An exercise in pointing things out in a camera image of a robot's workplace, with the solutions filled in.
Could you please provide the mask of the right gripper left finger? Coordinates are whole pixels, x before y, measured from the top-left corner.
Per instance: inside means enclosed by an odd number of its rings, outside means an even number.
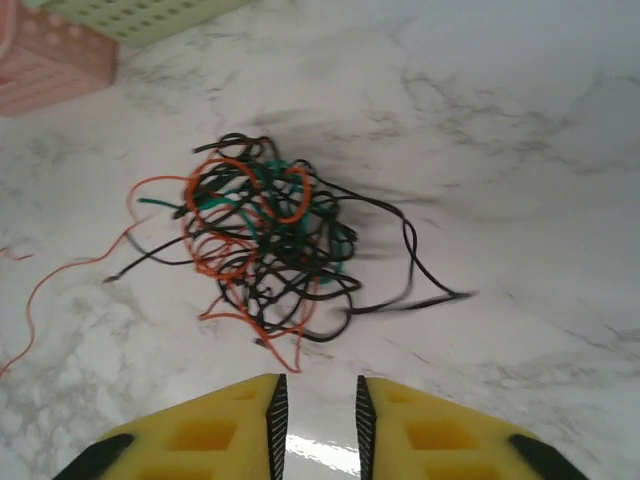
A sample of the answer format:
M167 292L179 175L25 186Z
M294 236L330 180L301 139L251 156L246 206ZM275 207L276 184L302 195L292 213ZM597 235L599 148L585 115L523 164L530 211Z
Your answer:
M287 378L262 374L105 433L60 479L280 479Z

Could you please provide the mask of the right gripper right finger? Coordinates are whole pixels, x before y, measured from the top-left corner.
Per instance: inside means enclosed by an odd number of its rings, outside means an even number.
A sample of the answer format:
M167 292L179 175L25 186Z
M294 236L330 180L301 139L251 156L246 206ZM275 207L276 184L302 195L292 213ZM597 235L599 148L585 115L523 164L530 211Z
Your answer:
M388 379L358 377L355 420L362 479L587 479L532 432Z

